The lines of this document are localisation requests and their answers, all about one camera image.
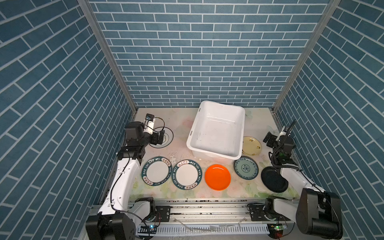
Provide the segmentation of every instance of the white plastic bin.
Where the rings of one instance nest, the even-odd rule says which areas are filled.
[[[239,106],[203,101],[187,139],[197,158],[237,160],[242,155],[245,110]]]

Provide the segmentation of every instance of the table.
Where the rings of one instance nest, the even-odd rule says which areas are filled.
[[[147,113],[160,117],[165,121],[166,127],[172,129],[174,139],[167,147],[156,149],[151,146],[145,148],[146,154],[140,166],[140,174],[135,177],[133,189],[130,194],[130,200],[136,200],[141,197],[153,197],[154,199],[164,200],[239,200],[254,199],[262,200],[269,195],[284,197],[287,199],[298,199],[299,195],[296,190],[289,185],[288,189],[283,193],[274,193],[268,190],[261,181],[261,171],[267,166],[271,166],[268,152],[271,148],[262,142],[268,131],[277,135],[279,133],[277,126],[272,118],[268,108],[245,108],[245,126],[244,136],[252,136],[260,141],[262,151],[259,155],[253,156],[259,167],[259,174],[253,180],[245,180],[240,178],[233,169],[233,161],[212,162],[204,159],[197,159],[187,148],[186,142],[188,134],[192,127],[198,108],[140,108],[135,116],[135,121],[144,122]],[[155,127],[163,126],[163,122],[159,119],[155,121]],[[178,162],[184,159],[196,161],[203,170],[212,164],[221,164],[225,166],[231,173],[231,183],[229,187],[223,191],[215,191],[208,187],[205,180],[202,179],[200,184],[190,190],[181,190],[177,188],[172,179],[169,178],[165,183],[159,186],[149,186],[144,183],[141,178],[141,170],[144,164],[151,158],[162,156],[169,159],[174,167]]]

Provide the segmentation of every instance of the blue brick wall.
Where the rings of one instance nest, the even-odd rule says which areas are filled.
[[[305,172],[341,196],[345,239],[383,239],[383,11],[342,0],[278,110]]]
[[[271,107],[327,3],[91,0],[140,107]]]
[[[0,239],[73,239],[131,115],[76,0],[0,1]]]

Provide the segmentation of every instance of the plate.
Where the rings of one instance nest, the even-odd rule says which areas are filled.
[[[154,157],[144,165],[141,171],[143,181],[151,186],[165,183],[172,172],[172,164],[165,157]]]
[[[172,170],[172,181],[176,187],[189,190],[196,187],[203,176],[200,165],[193,160],[180,161]]]
[[[262,151],[262,146],[259,141],[254,137],[244,137],[243,138],[243,153],[247,156],[255,156],[260,154]]]
[[[236,174],[245,180],[252,180],[259,173],[259,167],[255,161],[246,156],[241,156],[241,158],[237,159],[233,163],[233,168]]]
[[[222,191],[231,183],[231,174],[226,167],[214,164],[205,172],[205,182],[213,190]]]
[[[280,175],[278,169],[271,166],[262,170],[262,182],[272,192],[281,193],[288,188],[288,181]]]
[[[163,127],[157,127],[154,130],[160,131],[162,129],[163,129]],[[156,145],[155,144],[149,144],[149,145],[151,145],[154,148],[164,148],[164,147],[168,146],[173,140],[173,132],[171,129],[169,129],[167,127],[164,127],[164,130],[165,130],[165,132],[164,132],[163,143],[162,144],[156,144]]]

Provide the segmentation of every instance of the metal corner post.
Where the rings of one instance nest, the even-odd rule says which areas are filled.
[[[325,27],[327,26],[329,20],[331,19],[332,14],[335,12],[340,1],[341,0],[329,0],[328,5],[324,9],[323,15],[321,16],[315,29],[313,30],[313,33],[309,38],[307,44],[305,45],[304,50],[301,53],[299,59],[297,60],[296,65],[293,67],[287,82],[285,83],[283,89],[281,90],[281,93],[279,94],[276,102],[272,106],[273,112],[277,112],[277,109],[280,107],[285,96],[288,94],[289,89],[292,87],[293,83],[295,82],[297,76],[299,75],[299,72],[301,71],[301,68],[303,67],[304,63],[307,61],[308,56],[310,55],[312,49],[316,45],[317,40],[319,40],[321,34],[323,33]]]
[[[107,59],[109,66],[112,69],[113,74],[116,77],[116,81],[119,83],[119,86],[124,93],[124,96],[126,97],[129,105],[131,106],[133,115],[136,114],[137,108],[135,105],[135,102],[133,101],[129,90],[127,88],[127,85],[125,84],[124,78],[121,75],[121,72],[118,68],[118,65],[115,61],[115,58],[112,55],[112,52],[107,44],[107,41],[104,38],[103,32],[101,31],[101,28],[99,26],[99,23],[97,22],[96,16],[93,13],[92,7],[88,0],[78,0],[81,10],[84,13],[85,18],[87,19],[95,37],[98,41],[101,50],[103,51],[105,58]]]

